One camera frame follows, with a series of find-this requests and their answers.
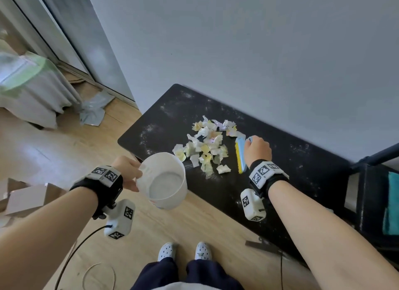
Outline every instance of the qr code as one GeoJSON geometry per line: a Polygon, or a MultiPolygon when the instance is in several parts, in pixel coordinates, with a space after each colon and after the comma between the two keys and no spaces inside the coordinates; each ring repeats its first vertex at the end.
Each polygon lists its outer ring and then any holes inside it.
{"type": "Polygon", "coordinates": [[[120,232],[118,232],[118,231],[115,231],[115,232],[111,233],[111,234],[109,235],[109,237],[112,237],[112,238],[114,238],[115,240],[117,240],[117,239],[120,239],[121,237],[124,237],[124,234],[122,234],[122,233],[120,233],[120,232]]]}
{"type": "Polygon", "coordinates": [[[259,172],[261,175],[265,175],[268,171],[270,171],[270,169],[267,168],[266,165],[263,165],[263,167],[261,167],[260,169],[258,169],[258,172],[259,172]]]}
{"type": "Polygon", "coordinates": [[[118,175],[110,170],[104,175],[104,177],[106,177],[111,182],[114,182],[117,179],[118,175]]]}
{"type": "Polygon", "coordinates": [[[251,218],[251,221],[257,222],[257,221],[260,221],[261,219],[262,219],[262,217],[255,216],[255,217],[251,218]]]}
{"type": "Polygon", "coordinates": [[[258,184],[258,182],[260,181],[261,178],[262,178],[262,177],[261,177],[258,173],[255,173],[255,175],[252,176],[252,181],[253,181],[255,184],[258,184]]]}
{"type": "Polygon", "coordinates": [[[244,205],[244,207],[246,207],[246,206],[248,206],[248,205],[249,205],[249,199],[248,199],[248,196],[246,196],[246,197],[244,197],[244,198],[243,198],[243,205],[244,205]]]}
{"type": "Polygon", "coordinates": [[[99,174],[99,175],[103,175],[104,172],[106,172],[108,169],[106,168],[100,168],[97,167],[96,169],[94,169],[91,173],[95,173],[95,174],[99,174]]]}
{"type": "Polygon", "coordinates": [[[133,217],[133,209],[131,209],[131,208],[126,206],[125,213],[123,215],[126,216],[127,218],[132,219],[132,217],[133,217]]]}
{"type": "Polygon", "coordinates": [[[276,164],[267,164],[271,169],[280,169],[276,164]]]}

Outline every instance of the teal towel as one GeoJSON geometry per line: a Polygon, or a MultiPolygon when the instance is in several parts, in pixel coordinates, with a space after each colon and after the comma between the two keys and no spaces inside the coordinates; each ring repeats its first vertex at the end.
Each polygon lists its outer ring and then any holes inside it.
{"type": "Polygon", "coordinates": [[[385,209],[382,233],[399,235],[399,174],[389,172],[388,207],[385,209]]]}

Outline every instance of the person's left arm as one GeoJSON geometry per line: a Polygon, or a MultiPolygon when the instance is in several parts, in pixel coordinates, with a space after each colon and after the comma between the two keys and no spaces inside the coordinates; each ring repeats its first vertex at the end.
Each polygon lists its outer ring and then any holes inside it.
{"type": "MultiPolygon", "coordinates": [[[[134,178],[140,163],[125,156],[112,166],[123,187],[138,191],[134,178]]],[[[3,289],[42,290],[64,260],[98,206],[91,189],[78,187],[9,227],[0,237],[0,281],[3,289]]]]}

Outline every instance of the tabletop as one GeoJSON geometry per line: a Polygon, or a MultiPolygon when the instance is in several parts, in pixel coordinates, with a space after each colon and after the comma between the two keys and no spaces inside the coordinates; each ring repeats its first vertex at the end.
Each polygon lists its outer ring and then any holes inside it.
{"type": "MultiPolygon", "coordinates": [[[[174,84],[118,140],[118,144],[145,160],[157,152],[172,152],[176,144],[185,145],[187,134],[194,135],[194,122],[202,116],[237,124],[247,137],[257,135],[270,143],[273,162],[289,176],[290,183],[338,216],[345,203],[350,163],[320,147],[270,126],[230,106],[192,89],[174,84]]],[[[200,167],[193,168],[190,159],[183,162],[190,191],[292,257],[303,260],[272,205],[266,203],[266,219],[260,222],[245,218],[240,193],[249,188],[249,171],[238,174],[235,138],[223,134],[229,156],[222,164],[232,170],[205,178],[200,167]]]]}

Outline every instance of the wooden floor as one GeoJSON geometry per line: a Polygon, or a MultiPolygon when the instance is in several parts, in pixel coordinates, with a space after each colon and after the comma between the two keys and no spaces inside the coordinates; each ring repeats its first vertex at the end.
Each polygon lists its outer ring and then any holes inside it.
{"type": "MultiPolygon", "coordinates": [[[[78,87],[84,98],[97,91],[90,84],[78,87]]],[[[37,130],[0,108],[0,179],[12,177],[30,184],[51,182],[65,189],[74,180],[98,164],[109,164],[118,155],[128,152],[117,139],[139,117],[140,112],[115,99],[106,107],[99,127],[79,124],[79,116],[67,109],[57,118],[57,130],[37,130]]],[[[82,276],[87,275],[85,288],[111,289],[116,273],[115,289],[128,290],[141,269],[157,259],[166,242],[179,244],[177,264],[185,276],[185,264],[194,257],[199,241],[210,243],[214,259],[227,273],[237,278],[245,289],[281,289],[280,257],[244,246],[257,236],[191,192],[176,209],[164,211],[152,206],[141,194],[123,192],[136,204],[132,232],[114,241],[101,232],[94,235],[75,254],[60,283],[60,288],[82,289],[82,276]]],[[[90,220],[78,239],[104,225],[90,220]]],[[[45,289],[53,289],[59,270],[45,289]]],[[[284,290],[318,289],[312,274],[295,262],[283,259],[284,290]]]]}

